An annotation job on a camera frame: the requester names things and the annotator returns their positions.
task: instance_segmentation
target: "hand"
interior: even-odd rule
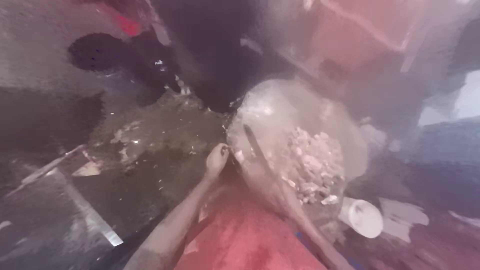
[[[228,145],[218,144],[208,155],[205,176],[210,179],[218,178],[227,163],[228,155]]]

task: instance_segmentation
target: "white cup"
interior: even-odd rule
[[[367,238],[376,238],[384,228],[382,214],[373,204],[345,197],[338,218]]]

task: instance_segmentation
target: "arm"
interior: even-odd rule
[[[315,243],[317,254],[330,270],[354,270],[348,261],[328,242],[321,232],[307,217],[297,200],[295,191],[284,181],[279,181],[283,198],[280,199],[287,216],[295,221],[297,226]]]
[[[217,145],[207,158],[201,182],[148,236],[124,270],[165,270],[198,216],[205,195],[218,179],[228,158],[227,145]]]

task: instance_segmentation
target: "red spot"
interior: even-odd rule
[[[129,36],[133,37],[140,34],[142,27],[136,21],[123,17],[122,15],[117,15],[115,19],[118,21],[122,31]]]

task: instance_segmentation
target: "red shirt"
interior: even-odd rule
[[[176,270],[326,270],[274,213],[245,199],[221,205]]]

